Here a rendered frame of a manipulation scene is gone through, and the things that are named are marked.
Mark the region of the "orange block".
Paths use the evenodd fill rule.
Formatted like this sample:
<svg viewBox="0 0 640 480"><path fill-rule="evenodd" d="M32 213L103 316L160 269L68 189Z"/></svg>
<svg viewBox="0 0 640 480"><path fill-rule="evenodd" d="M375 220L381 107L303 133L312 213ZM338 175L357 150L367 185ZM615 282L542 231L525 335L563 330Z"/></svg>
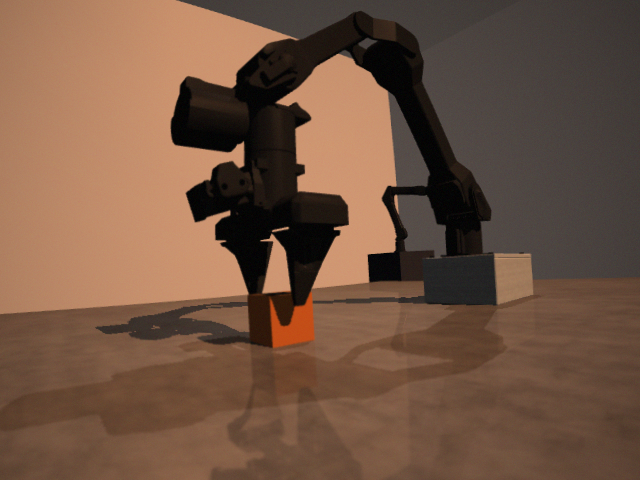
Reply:
<svg viewBox="0 0 640 480"><path fill-rule="evenodd" d="M294 306L290 291L247 294L250 341L276 348L314 340L310 292L304 306Z"/></svg>

